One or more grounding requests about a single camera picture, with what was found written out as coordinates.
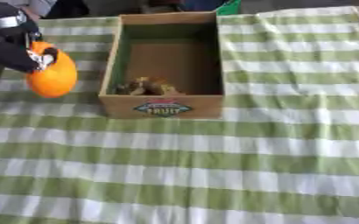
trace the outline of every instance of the cardboard box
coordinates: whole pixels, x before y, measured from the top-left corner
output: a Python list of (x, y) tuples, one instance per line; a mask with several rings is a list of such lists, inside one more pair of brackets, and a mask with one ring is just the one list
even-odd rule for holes
[[(218, 118), (223, 84), (216, 15), (181, 12), (120, 17), (99, 97), (110, 117)], [(138, 77), (164, 78), (186, 95), (119, 95)]]

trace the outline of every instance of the checkered tablecloth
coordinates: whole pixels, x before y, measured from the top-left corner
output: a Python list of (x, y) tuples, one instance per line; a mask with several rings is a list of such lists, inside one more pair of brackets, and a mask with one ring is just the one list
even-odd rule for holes
[(220, 17), (221, 120), (110, 120), (115, 18), (40, 23), (81, 80), (43, 99), (0, 80), (0, 224), (359, 224), (354, 8)]

